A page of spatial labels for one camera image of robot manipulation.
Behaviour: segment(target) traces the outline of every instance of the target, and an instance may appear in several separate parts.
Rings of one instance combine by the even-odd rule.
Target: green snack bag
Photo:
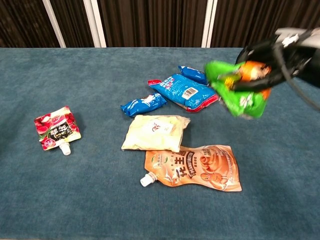
[[[260,92],[232,91],[237,81],[251,81],[259,74],[263,63],[242,62],[229,64],[212,61],[205,65],[205,75],[209,84],[221,96],[224,104],[234,116],[259,118],[264,113],[271,89]]]

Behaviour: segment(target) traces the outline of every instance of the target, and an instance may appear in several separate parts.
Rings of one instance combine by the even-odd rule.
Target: snack package
[[[181,74],[186,78],[196,81],[202,85],[208,85],[208,81],[204,72],[188,66],[178,66],[178,68],[180,69]]]
[[[159,93],[154,93],[145,98],[132,100],[120,107],[125,115],[133,118],[135,115],[156,110],[166,103],[167,101]]]
[[[238,165],[230,146],[181,146],[178,153],[147,151],[144,168],[149,171],[140,181],[144,187],[159,180],[169,187],[200,184],[225,192],[242,190]]]
[[[271,71],[264,63],[242,62],[229,64],[212,61],[205,66],[205,74],[211,86],[218,92],[224,104],[234,116],[259,118],[264,113],[271,89],[260,92],[233,91],[237,81],[254,81]]]
[[[189,122],[189,118],[178,115],[137,115],[121,149],[179,152],[184,129]]]
[[[68,106],[37,117],[34,124],[45,151],[59,146],[64,155],[69,155],[69,142],[81,138],[75,117]]]
[[[218,95],[211,87],[180,74],[173,74],[164,81],[149,80],[148,85],[191,113],[199,112],[218,100]]]

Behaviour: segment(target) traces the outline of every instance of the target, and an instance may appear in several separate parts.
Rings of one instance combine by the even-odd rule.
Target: teal fabric surface
[[[219,103],[187,113],[182,145],[230,145],[242,192],[142,187],[145,152],[121,151],[132,119],[120,105],[147,80],[234,63],[239,48],[0,49],[0,239],[292,240],[320,236],[320,113],[286,84],[260,119]],[[320,89],[298,81],[320,103]],[[71,155],[43,151],[34,118],[68,105],[82,138]]]

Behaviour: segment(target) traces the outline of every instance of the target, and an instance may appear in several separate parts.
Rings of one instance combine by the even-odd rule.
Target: dark curtain
[[[50,0],[66,47],[94,47],[83,0]]]
[[[107,47],[201,47],[207,0],[98,0]]]
[[[320,26],[320,0],[218,0],[211,47],[244,47],[278,28]]]
[[[42,0],[0,0],[0,47],[60,47]]]

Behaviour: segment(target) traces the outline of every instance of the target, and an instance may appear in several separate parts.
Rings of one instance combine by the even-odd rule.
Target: blue snack bag
[[[159,93],[154,93],[145,98],[132,100],[120,107],[125,115],[133,118],[137,114],[156,110],[166,103],[167,101]]]
[[[199,112],[218,100],[218,95],[211,87],[180,74],[173,74],[164,81],[149,80],[148,85],[191,113]]]
[[[204,72],[193,69],[188,66],[178,66],[181,74],[188,79],[196,81],[199,84],[208,85],[208,81]]]

